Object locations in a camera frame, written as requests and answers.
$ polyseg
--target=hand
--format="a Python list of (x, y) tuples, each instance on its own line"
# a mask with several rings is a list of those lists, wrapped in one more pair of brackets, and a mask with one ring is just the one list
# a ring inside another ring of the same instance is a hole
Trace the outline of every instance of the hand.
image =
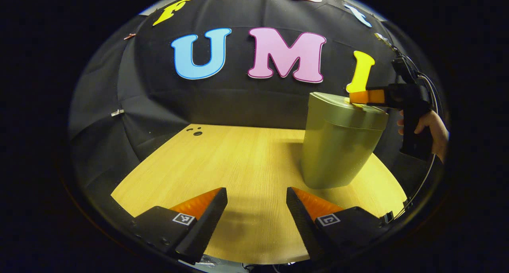
[[(398, 126), (403, 126), (404, 120), (398, 121)], [(429, 127), (431, 136), (433, 136), (433, 145), (431, 146), (431, 152), (436, 154), (442, 163), (445, 161), (445, 154), (447, 152), (447, 143), (449, 142), (449, 132), (445, 128), (442, 119), (433, 110), (425, 115), (422, 115), (419, 119), (419, 123), (415, 128), (414, 133), (419, 134), (424, 130), (424, 127)], [(398, 133), (403, 135), (403, 128), (398, 129)]]

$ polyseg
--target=green trash can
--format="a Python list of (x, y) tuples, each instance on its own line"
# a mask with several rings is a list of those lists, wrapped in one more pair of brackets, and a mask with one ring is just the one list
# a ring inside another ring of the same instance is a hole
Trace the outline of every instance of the green trash can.
[(301, 169), (310, 188), (348, 185), (373, 153), (389, 115), (347, 97), (309, 94)]

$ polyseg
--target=letter m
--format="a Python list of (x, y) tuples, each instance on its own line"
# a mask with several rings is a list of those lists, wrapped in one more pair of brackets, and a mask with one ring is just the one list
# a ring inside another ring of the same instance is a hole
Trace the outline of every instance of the letter m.
[(272, 58), (281, 77), (286, 77), (299, 60), (298, 69), (293, 77), (299, 81), (320, 83), (320, 57), (325, 37), (313, 33), (302, 33), (291, 47), (288, 47), (281, 35), (272, 27), (257, 27), (249, 34), (254, 37), (254, 65), (247, 74), (253, 78), (265, 79), (274, 74), (269, 68), (269, 56)]

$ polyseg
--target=trash can lid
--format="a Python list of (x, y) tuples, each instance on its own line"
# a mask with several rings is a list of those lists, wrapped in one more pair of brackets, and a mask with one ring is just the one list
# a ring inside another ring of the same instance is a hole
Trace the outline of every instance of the trash can lid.
[(384, 130), (389, 118), (384, 110), (361, 104), (353, 105), (345, 96), (312, 92), (309, 94), (309, 104), (312, 101), (317, 105), (313, 113), (318, 111), (318, 115), (323, 115), (327, 122), (339, 126)]

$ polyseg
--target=wooden table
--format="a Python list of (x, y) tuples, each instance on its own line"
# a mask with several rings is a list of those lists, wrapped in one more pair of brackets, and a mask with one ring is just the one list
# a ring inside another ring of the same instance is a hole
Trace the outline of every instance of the wooden table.
[(170, 208), (225, 187), (228, 205), (205, 254), (254, 264), (309, 259), (286, 206), (288, 186), (343, 208), (360, 206), (377, 217), (402, 209), (401, 186), (374, 154), (348, 186), (308, 188), (299, 169), (303, 139), (304, 130), (191, 124), (146, 158), (111, 196), (136, 217), (153, 206)]

